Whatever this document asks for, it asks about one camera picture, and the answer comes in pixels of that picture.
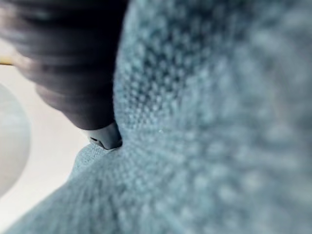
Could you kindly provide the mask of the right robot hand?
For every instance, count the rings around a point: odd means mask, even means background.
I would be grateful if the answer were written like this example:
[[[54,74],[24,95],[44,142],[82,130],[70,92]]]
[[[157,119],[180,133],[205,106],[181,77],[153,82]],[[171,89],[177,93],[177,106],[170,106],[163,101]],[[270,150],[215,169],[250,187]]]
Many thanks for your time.
[[[3,0],[0,36],[41,99],[107,150],[122,140],[113,76],[126,0]]]

